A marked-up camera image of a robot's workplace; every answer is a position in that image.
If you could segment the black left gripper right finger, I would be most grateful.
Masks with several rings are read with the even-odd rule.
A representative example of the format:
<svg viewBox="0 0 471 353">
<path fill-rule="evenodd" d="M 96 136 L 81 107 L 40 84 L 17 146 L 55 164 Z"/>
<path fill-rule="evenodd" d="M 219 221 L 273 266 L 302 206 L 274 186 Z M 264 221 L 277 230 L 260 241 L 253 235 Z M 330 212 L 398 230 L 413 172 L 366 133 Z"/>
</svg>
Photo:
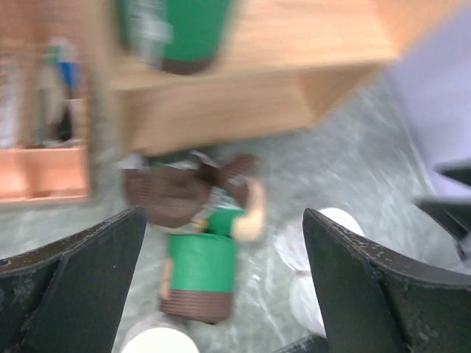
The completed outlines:
<svg viewBox="0 0 471 353">
<path fill-rule="evenodd" d="M 312 209 L 311 276 L 329 352 L 469 352 L 470 275 L 357 235 Z"/>
</svg>

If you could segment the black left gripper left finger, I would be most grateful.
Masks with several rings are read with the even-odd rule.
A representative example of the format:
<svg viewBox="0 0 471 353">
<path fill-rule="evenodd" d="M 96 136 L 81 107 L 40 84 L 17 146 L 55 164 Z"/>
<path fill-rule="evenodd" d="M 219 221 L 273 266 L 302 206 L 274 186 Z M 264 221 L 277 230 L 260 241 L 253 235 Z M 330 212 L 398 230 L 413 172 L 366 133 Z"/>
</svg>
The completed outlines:
<svg viewBox="0 0 471 353">
<path fill-rule="evenodd" d="M 1 260 L 1 351 L 111 352 L 145 230 L 131 207 Z"/>
</svg>

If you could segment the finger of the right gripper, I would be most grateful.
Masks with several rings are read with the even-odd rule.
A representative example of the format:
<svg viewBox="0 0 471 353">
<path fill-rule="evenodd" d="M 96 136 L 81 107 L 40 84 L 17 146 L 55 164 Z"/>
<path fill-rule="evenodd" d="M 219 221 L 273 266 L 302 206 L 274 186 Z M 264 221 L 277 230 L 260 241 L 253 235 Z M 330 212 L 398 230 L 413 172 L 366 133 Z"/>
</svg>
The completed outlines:
<svg viewBox="0 0 471 353">
<path fill-rule="evenodd" d="M 428 197 L 414 204 L 454 239 L 459 257 L 470 257 L 470 199 Z"/>
</svg>

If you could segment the brown green paper roll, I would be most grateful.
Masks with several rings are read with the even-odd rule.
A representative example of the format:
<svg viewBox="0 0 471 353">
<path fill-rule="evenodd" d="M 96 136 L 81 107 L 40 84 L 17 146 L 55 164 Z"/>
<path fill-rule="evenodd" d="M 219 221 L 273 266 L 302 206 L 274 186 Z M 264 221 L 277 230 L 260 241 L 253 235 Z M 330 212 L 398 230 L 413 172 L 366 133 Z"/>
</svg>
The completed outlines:
<svg viewBox="0 0 471 353">
<path fill-rule="evenodd" d="M 131 154 L 118 162 L 127 203 L 145 209 L 148 222 L 172 235 L 207 232 L 255 242 L 266 216 L 259 159 L 237 154 L 218 164 L 194 151 L 186 160 L 150 167 Z"/>
</svg>

